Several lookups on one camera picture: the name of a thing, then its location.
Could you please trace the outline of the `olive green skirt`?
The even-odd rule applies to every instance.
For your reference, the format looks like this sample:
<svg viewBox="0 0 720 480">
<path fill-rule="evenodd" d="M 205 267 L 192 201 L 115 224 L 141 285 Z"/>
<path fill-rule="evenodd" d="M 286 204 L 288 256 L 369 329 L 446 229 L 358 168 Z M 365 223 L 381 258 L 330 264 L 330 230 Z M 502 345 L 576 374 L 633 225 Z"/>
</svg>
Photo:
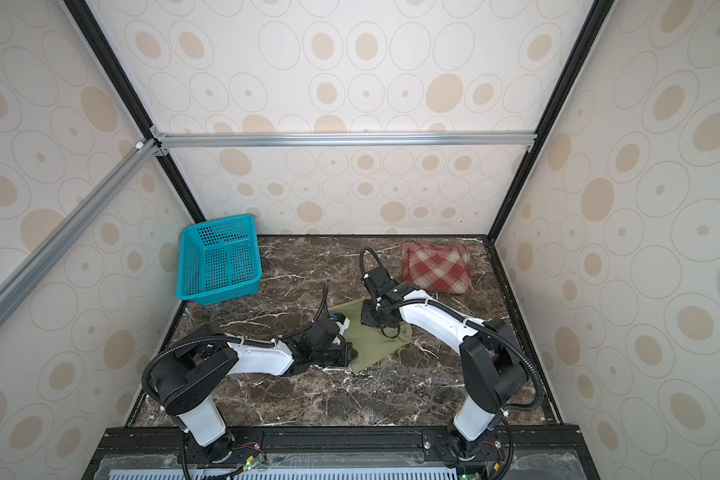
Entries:
<svg viewBox="0 0 720 480">
<path fill-rule="evenodd" d="M 362 300 L 330 306 L 331 314 L 341 313 L 349 320 L 348 329 L 343 336 L 358 356 L 349 363 L 353 373 L 371 367 L 394 352 L 408 345 L 412 339 L 412 326 L 406 322 L 400 324 L 400 331 L 395 328 L 379 330 L 361 323 Z"/>
</svg>

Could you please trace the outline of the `red plaid skirt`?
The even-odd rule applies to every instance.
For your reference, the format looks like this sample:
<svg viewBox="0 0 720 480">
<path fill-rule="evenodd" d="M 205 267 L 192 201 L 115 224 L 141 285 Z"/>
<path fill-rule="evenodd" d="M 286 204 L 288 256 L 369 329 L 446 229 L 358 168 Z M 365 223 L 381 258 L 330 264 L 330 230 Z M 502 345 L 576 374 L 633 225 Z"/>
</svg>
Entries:
<svg viewBox="0 0 720 480">
<path fill-rule="evenodd" d="M 403 280 L 427 292 L 471 295 L 470 252 L 465 245 L 433 246 L 407 242 L 401 246 Z"/>
</svg>

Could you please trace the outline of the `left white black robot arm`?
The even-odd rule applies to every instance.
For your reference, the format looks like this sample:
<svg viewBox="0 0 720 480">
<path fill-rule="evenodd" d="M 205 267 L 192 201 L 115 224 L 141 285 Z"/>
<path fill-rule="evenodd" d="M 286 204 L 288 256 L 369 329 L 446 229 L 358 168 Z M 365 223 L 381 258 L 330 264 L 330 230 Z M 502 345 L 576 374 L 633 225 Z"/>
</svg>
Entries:
<svg viewBox="0 0 720 480">
<path fill-rule="evenodd" d="M 299 375 L 313 366 L 347 367 L 358 357 L 344 333 L 350 320 L 327 307 L 328 287 L 304 329 L 269 341 L 230 335 L 210 322 L 151 359 L 142 372 L 144 392 L 201 447 L 218 443 L 228 427 L 211 399 L 228 376 Z"/>
</svg>

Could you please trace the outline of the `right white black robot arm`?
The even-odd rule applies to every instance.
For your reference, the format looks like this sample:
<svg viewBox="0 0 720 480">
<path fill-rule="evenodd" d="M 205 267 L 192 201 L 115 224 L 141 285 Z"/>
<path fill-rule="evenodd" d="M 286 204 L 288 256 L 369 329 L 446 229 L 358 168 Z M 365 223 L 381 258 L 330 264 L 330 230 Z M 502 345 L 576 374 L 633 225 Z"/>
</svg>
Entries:
<svg viewBox="0 0 720 480">
<path fill-rule="evenodd" d="M 363 324 L 390 338 L 406 322 L 459 355 L 467 396 L 451 421 L 452 435 L 457 439 L 475 443 L 509 412 L 532 412 L 543 404 L 540 372 L 505 320 L 471 317 L 410 281 L 395 280 L 370 247 L 359 254 L 359 267 L 370 295 L 362 306 Z"/>
</svg>

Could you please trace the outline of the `teal plastic basket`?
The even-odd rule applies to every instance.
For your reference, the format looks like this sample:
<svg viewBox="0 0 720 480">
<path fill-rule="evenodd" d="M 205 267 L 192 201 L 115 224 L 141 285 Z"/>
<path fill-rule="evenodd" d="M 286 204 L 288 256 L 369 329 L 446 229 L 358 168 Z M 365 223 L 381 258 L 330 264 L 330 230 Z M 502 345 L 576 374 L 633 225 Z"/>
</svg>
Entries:
<svg viewBox="0 0 720 480">
<path fill-rule="evenodd" d="M 254 216 L 241 214 L 186 227 L 179 239 L 176 294 L 201 305 L 252 295 L 262 266 Z"/>
</svg>

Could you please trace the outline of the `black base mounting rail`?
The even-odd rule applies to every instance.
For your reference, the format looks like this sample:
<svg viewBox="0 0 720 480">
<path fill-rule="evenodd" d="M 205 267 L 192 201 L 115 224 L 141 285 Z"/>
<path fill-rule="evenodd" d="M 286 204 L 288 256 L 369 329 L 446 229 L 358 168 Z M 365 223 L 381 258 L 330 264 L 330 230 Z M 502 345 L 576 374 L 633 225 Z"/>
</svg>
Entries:
<svg viewBox="0 0 720 480">
<path fill-rule="evenodd" d="M 231 427 L 201 447 L 177 428 L 107 430 L 86 479 L 596 479 L 581 430 L 507 426 Z"/>
</svg>

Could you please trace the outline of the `horizontal aluminium back rail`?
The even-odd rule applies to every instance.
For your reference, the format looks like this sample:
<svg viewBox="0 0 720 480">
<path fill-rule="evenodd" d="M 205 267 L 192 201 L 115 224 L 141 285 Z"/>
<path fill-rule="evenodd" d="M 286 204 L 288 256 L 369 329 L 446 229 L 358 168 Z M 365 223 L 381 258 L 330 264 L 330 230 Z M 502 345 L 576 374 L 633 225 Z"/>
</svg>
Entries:
<svg viewBox="0 0 720 480">
<path fill-rule="evenodd" d="M 377 147 L 451 145 L 533 145 L 531 131 L 360 132 L 277 134 L 161 134 L 167 148 Z"/>
</svg>

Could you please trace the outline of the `diagonal aluminium left rail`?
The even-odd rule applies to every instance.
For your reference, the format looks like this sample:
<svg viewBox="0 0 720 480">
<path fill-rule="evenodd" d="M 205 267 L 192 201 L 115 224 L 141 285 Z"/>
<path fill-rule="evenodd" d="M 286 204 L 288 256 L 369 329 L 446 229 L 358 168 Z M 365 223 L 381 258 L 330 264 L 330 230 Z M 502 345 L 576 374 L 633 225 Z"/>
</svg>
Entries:
<svg viewBox="0 0 720 480">
<path fill-rule="evenodd" d="M 145 160 L 156 154 L 157 142 L 154 139 L 143 140 L 0 284 L 0 327 L 95 222 Z"/>
</svg>

